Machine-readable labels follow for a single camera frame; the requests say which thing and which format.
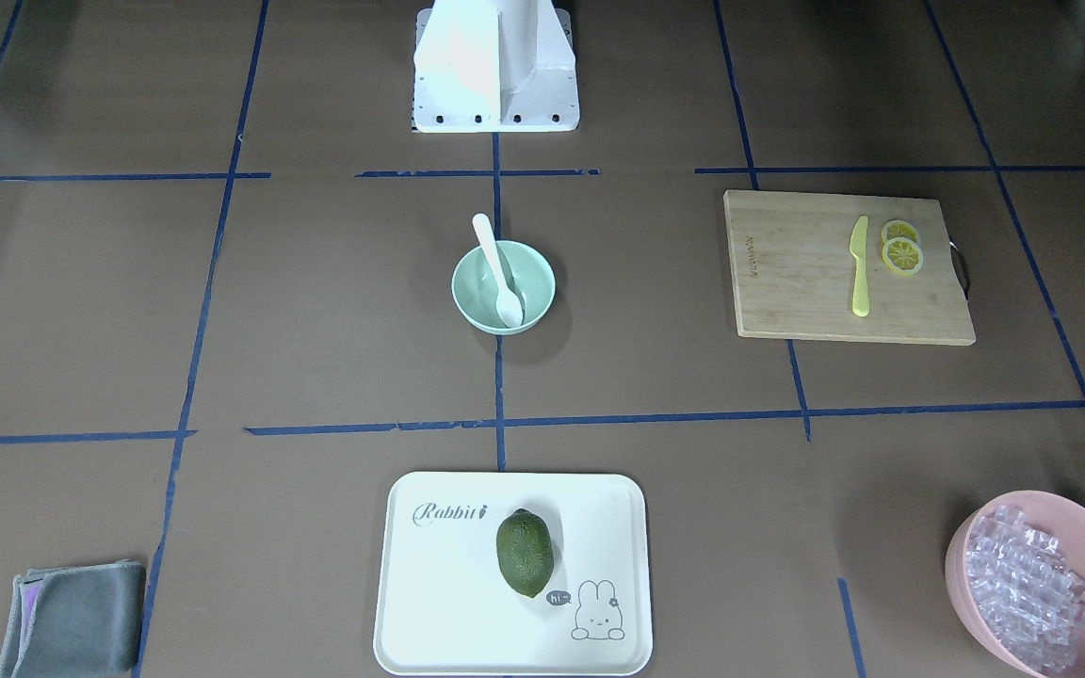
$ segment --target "cutting board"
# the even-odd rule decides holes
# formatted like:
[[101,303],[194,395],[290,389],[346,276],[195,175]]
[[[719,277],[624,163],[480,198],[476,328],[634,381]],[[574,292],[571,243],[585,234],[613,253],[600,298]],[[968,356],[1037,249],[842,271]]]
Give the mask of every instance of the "cutting board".
[[[974,323],[953,271],[935,201],[727,190],[727,245],[740,336],[886,344],[974,343]],[[848,236],[869,217],[869,315],[853,315],[856,263]],[[923,266],[895,274],[882,263],[882,225],[920,232]]]

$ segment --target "spoon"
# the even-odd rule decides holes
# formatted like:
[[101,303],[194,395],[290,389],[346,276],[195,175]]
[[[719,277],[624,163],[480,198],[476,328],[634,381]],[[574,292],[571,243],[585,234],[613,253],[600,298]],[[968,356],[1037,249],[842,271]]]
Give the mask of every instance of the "spoon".
[[496,250],[496,238],[492,235],[488,215],[474,215],[471,218],[471,226],[474,227],[474,235],[480,240],[483,257],[488,259],[492,278],[496,280],[496,314],[500,317],[500,322],[505,322],[505,327],[519,327],[524,320],[525,312],[522,310],[522,300],[518,299],[518,295],[509,289],[509,283],[505,282],[505,271],[500,268],[500,254]]

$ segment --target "white mounting plate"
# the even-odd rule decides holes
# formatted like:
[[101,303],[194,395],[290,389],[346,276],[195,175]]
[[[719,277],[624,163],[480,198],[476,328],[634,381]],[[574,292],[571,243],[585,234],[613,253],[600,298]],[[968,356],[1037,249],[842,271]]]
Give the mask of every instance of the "white mounting plate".
[[[421,43],[421,36],[425,34],[425,25],[430,22],[432,12],[433,10],[427,9],[418,12],[418,37],[413,48]],[[567,46],[572,47],[574,44],[572,14],[567,13],[567,10],[560,9],[556,9],[554,13],[560,18],[560,26],[563,26]],[[531,81],[528,97],[522,97],[519,91],[513,98],[515,110],[507,111],[503,121],[485,119],[480,124],[474,119],[457,124],[455,116],[447,116],[444,111],[441,112],[444,121],[438,124],[436,118],[438,113],[435,112],[438,111],[438,103],[422,85],[422,80],[414,75],[412,115],[410,115],[412,130],[414,132],[571,132],[576,129],[576,125],[580,121],[580,99],[576,94],[575,73],[552,72],[538,75],[546,77],[546,80],[535,77]],[[513,121],[513,116],[521,116],[521,121]],[[556,121],[553,116],[560,116],[560,120]]]
[[[546,521],[556,553],[534,598],[496,564],[496,528],[518,508]],[[646,506],[629,477],[408,473],[387,511],[374,656],[388,673],[633,675],[651,660]]]

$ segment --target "yellow knife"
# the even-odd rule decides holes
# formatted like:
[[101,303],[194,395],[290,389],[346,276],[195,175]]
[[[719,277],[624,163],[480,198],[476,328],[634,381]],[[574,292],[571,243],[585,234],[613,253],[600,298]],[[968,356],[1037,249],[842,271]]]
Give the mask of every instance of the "yellow knife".
[[860,215],[853,227],[853,236],[848,240],[848,253],[856,259],[856,282],[853,283],[853,315],[866,317],[869,315],[869,279],[865,268],[865,244],[869,232],[869,218]]

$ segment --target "rabbit ear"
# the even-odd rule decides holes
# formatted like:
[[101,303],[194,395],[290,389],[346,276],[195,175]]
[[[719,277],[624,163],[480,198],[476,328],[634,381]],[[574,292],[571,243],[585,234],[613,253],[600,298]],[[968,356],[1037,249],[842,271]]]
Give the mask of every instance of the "rabbit ear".
[[580,589],[576,591],[576,600],[580,601],[580,604],[585,604],[588,601],[596,600],[597,593],[597,583],[585,581],[580,585]]

